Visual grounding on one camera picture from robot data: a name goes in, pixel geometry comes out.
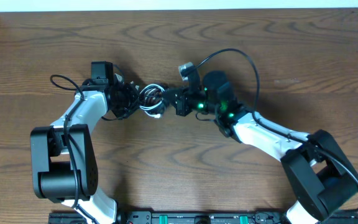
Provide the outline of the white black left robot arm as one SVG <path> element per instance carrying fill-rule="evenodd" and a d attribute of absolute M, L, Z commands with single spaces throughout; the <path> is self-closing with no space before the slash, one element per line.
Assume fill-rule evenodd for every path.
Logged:
<path fill-rule="evenodd" d="M 91 77 L 70 88 L 74 101 L 52 124 L 30 134 L 34 194 L 74 209 L 87 223 L 127 223 L 98 182 L 91 133 L 109 112 L 123 120 L 139 105 L 139 88 L 111 62 L 92 62 Z"/>

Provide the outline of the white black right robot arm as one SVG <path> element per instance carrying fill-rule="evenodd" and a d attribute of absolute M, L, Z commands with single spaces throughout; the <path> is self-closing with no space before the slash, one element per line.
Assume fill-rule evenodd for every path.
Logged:
<path fill-rule="evenodd" d="M 358 193 L 358 173 L 328 132 L 298 132 L 265 119 L 237 100 L 223 71 L 209 72 L 204 78 L 191 73 L 185 80 L 188 87 L 162 95 L 177 115 L 212 114 L 225 137 L 280 161 L 296 196 L 285 214 L 288 223 L 326 221 Z"/>

